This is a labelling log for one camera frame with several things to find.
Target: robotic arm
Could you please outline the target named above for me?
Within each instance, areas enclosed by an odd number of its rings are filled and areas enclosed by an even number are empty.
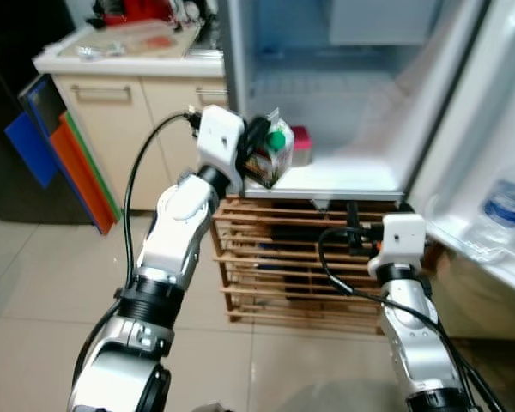
[[[197,265],[200,241],[230,191],[241,192],[244,165],[266,137],[270,122],[248,126],[209,106],[198,133],[200,170],[160,197],[154,224],[137,259],[136,279],[117,291],[118,311],[97,337],[73,385],[69,412],[161,412],[170,373],[160,364],[172,347],[173,326]],[[384,243],[369,264],[383,296],[438,320],[415,273],[425,242],[418,215],[388,215]],[[411,412],[465,412],[455,361],[439,336],[412,315],[383,307],[382,327]]]

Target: red object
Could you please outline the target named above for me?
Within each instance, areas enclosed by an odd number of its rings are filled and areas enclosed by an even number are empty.
[[[294,150],[308,150],[312,148],[312,140],[303,126],[290,127],[294,132]]]
[[[107,26],[114,26],[153,19],[167,21],[172,16],[172,10],[164,0],[124,0],[124,9],[124,15],[105,13],[103,21]]]
[[[101,192],[99,183],[78,146],[65,116],[62,115],[60,120],[61,125],[51,135],[50,143],[88,206],[99,231],[108,234],[115,222],[114,214],[105,195]]]
[[[169,37],[157,36],[152,39],[145,40],[145,44],[149,49],[165,49],[172,44]]]

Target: bottle cap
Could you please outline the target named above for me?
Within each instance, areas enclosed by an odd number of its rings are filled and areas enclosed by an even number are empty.
[[[267,135],[267,145],[276,152],[283,148],[285,144],[286,137],[284,137],[281,131],[274,131]]]

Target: cabinet door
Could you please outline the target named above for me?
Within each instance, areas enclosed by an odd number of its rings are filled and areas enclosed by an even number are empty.
[[[137,77],[59,76],[68,107],[120,204],[137,152],[153,128]],[[131,207],[155,209],[171,184],[161,147],[149,146],[137,173]]]
[[[143,78],[142,85],[154,125],[174,112],[186,110],[188,105],[196,109],[208,105],[228,106],[223,79],[151,77]],[[186,122],[168,125],[160,134],[160,143],[172,179],[188,169],[196,170],[197,142]]]

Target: wall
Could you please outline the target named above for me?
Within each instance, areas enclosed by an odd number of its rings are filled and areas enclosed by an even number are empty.
[[[94,12],[92,6],[95,0],[63,0],[69,8],[72,21],[76,27],[82,27],[86,25],[85,19],[91,17]]]

